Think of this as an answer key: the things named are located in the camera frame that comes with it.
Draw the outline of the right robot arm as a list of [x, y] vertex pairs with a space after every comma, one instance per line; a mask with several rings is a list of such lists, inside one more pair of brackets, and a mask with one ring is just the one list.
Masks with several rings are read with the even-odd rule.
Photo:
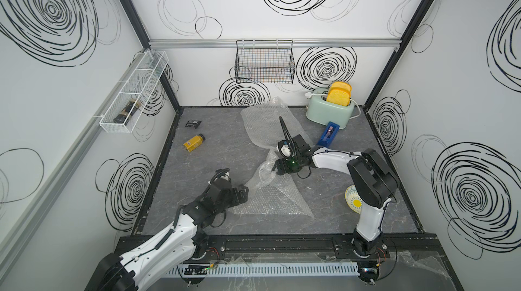
[[382, 237], [385, 211], [399, 185], [397, 175], [378, 152], [372, 148], [347, 152], [311, 147], [300, 135], [279, 141], [277, 150], [282, 157], [275, 162], [272, 170], [278, 175], [294, 174], [304, 167], [350, 175], [362, 204], [351, 245], [361, 258], [373, 254]]

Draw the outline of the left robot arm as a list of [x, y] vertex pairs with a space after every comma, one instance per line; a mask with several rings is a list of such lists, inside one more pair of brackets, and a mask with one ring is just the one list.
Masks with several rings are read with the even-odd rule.
[[208, 248], [204, 231], [229, 208], [245, 204], [249, 189], [217, 178], [194, 201], [176, 211], [171, 224], [123, 254], [110, 253], [97, 265], [86, 290], [147, 290], [169, 270], [202, 258]]

